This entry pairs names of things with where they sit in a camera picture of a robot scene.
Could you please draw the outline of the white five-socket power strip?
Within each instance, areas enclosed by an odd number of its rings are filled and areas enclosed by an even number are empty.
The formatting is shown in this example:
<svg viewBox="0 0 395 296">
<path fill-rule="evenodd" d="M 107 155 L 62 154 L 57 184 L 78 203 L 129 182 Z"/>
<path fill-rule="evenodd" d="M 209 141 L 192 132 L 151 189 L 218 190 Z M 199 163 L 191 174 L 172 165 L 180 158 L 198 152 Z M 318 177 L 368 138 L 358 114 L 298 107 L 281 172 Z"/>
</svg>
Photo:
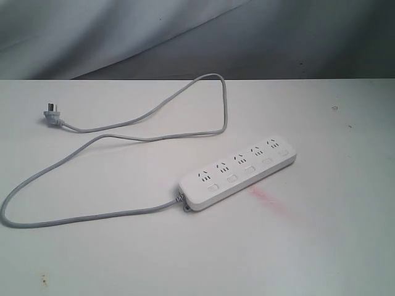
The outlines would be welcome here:
<svg viewBox="0 0 395 296">
<path fill-rule="evenodd" d="M 181 178 L 178 190 L 187 210 L 199 212 L 294 163 L 292 145 L 271 136 Z"/>
</svg>

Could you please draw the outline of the grey backdrop cloth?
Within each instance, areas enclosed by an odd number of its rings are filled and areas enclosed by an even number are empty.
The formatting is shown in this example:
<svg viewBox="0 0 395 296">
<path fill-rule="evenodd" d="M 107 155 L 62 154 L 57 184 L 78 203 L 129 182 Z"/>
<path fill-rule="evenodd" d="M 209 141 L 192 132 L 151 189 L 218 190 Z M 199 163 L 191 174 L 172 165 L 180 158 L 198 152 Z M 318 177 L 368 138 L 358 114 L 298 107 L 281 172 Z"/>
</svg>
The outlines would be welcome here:
<svg viewBox="0 0 395 296">
<path fill-rule="evenodd" d="M 3 80 L 392 78 L 393 1 L 2 1 Z"/>
</svg>

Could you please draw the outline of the grey wall plug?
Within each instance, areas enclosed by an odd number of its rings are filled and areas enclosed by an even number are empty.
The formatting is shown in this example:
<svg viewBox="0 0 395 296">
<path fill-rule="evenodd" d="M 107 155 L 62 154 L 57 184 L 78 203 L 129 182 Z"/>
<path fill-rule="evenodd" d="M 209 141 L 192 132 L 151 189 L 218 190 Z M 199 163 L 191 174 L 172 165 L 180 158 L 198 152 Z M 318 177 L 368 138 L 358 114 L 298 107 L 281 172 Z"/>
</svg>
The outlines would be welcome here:
<svg viewBox="0 0 395 296">
<path fill-rule="evenodd" d="M 46 124 L 51 127 L 62 127 L 64 121 L 60 117 L 60 112 L 57 109 L 57 104 L 48 103 L 48 108 L 43 112 Z"/>
</svg>

